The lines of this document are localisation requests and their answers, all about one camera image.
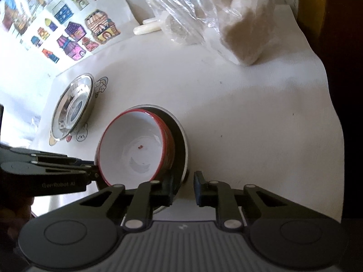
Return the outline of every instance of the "plastic wrap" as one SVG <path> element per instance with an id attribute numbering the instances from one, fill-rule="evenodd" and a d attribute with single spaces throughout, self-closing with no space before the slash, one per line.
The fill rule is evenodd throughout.
<path id="1" fill-rule="evenodd" d="M 254 63 L 270 41 L 272 0 L 146 0 L 161 29 L 181 44 L 202 43 L 226 59 Z"/>

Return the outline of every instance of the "stainless steel plate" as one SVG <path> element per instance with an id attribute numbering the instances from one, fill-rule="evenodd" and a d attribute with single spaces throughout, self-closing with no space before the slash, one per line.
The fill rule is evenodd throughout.
<path id="1" fill-rule="evenodd" d="M 51 133 L 60 141 L 71 134 L 91 109 L 94 94 L 94 79 L 89 73 L 75 78 L 63 92 L 53 113 Z"/>

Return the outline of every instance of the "red-rimmed bowl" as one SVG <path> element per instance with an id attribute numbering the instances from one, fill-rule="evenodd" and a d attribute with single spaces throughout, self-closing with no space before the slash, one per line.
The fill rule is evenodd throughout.
<path id="1" fill-rule="evenodd" d="M 103 133 L 97 163 L 108 185 L 137 188 L 168 170 L 175 145 L 170 129 L 157 115 L 131 109 L 118 115 Z"/>

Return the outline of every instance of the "metal pin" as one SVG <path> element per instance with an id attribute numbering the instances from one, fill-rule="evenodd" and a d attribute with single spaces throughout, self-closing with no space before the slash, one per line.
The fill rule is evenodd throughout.
<path id="1" fill-rule="evenodd" d="M 138 228 L 141 228 L 143 226 L 143 223 L 142 221 L 140 220 L 128 220 L 126 223 L 125 223 L 125 226 L 129 229 L 138 229 Z"/>
<path id="2" fill-rule="evenodd" d="M 226 227 L 228 229 L 237 229 L 241 226 L 242 226 L 241 221 L 238 221 L 235 219 L 224 221 L 224 227 Z"/>

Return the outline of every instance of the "white table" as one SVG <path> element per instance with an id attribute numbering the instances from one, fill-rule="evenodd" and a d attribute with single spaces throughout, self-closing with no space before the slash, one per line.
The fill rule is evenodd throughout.
<path id="1" fill-rule="evenodd" d="M 162 32 L 135 36 L 85 59 L 52 85 L 33 149 L 93 160 L 107 124 L 125 109 L 155 104 L 171 111 L 189 141 L 190 171 L 233 188 L 254 183 L 336 220 L 344 192 L 344 144 L 322 62 L 289 6 L 275 10 L 276 37 L 251 67 L 217 58 L 202 46 L 179 46 Z M 81 73 L 108 77 L 83 142 L 49 146 L 59 96 Z M 41 214 L 97 190 L 36 198 Z M 208 220 L 214 210 L 195 204 L 192 179 L 156 219 Z"/>

